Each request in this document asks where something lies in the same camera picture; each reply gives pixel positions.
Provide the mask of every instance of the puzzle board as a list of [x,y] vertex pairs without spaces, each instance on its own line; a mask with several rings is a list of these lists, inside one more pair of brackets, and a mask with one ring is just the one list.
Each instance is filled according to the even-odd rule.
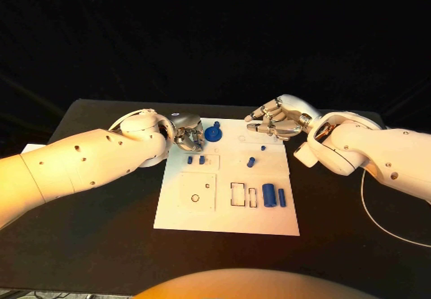
[[[176,146],[170,149],[154,229],[299,235],[283,142],[250,131],[244,120],[202,118],[203,129],[215,121],[221,123],[222,139],[215,143],[205,141],[201,153]],[[247,167],[250,157],[257,159],[252,168]],[[276,207],[264,206],[267,183],[276,187]],[[280,188],[287,207],[280,206]]]

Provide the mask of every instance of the table surface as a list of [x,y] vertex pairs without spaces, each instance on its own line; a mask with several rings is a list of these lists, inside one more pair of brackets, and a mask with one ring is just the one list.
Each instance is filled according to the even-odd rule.
[[[153,108],[208,118],[242,118],[255,107],[78,100],[51,142],[108,128]],[[361,114],[378,123],[375,113]],[[358,169],[348,177],[293,157],[306,140],[286,142],[301,236],[153,229],[166,162],[33,209],[0,231],[0,288],[134,295],[186,274],[221,268],[291,271],[378,297],[431,294],[431,249],[384,233],[361,201]],[[404,237],[431,243],[431,209],[366,176],[369,210]]]

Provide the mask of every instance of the white cable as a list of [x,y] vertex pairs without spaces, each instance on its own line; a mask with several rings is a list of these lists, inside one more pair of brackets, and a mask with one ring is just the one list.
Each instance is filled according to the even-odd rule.
[[382,228],[382,226],[378,224],[378,222],[375,221],[368,209],[366,209],[366,202],[363,200],[363,179],[366,177],[366,170],[363,170],[363,175],[362,175],[362,183],[361,183],[361,197],[362,197],[362,205],[363,205],[363,209],[366,210],[366,214],[371,218],[371,220],[375,222],[375,225],[379,227],[379,229],[382,229],[384,232],[387,232],[392,237],[397,237],[399,240],[402,241],[407,241],[408,243],[412,243],[415,245],[420,245],[420,246],[424,246],[424,247],[430,247],[431,248],[431,245],[428,244],[423,244],[423,243],[418,243],[418,242],[414,242],[402,237],[399,237],[398,235],[395,235],[394,233],[391,233],[387,229]]

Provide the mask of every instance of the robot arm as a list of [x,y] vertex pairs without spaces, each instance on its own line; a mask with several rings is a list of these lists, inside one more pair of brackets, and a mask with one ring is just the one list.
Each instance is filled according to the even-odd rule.
[[0,159],[0,228],[41,204],[157,164],[173,143],[201,151],[202,131],[198,115],[175,113],[167,119],[144,109],[127,114],[110,130],[77,134]]
[[294,156],[312,167],[317,161],[335,173],[348,176],[363,167],[387,186],[431,201],[431,135],[410,130],[384,130],[352,112],[322,115],[297,97],[283,95],[270,101],[245,121],[264,116],[264,123],[248,124],[252,131],[288,140],[301,131],[307,142]]

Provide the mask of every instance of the black wall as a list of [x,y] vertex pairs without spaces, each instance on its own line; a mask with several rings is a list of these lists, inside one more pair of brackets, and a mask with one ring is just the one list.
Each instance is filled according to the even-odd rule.
[[3,0],[0,154],[48,141],[78,98],[260,106],[290,93],[431,131],[428,7],[268,3]]

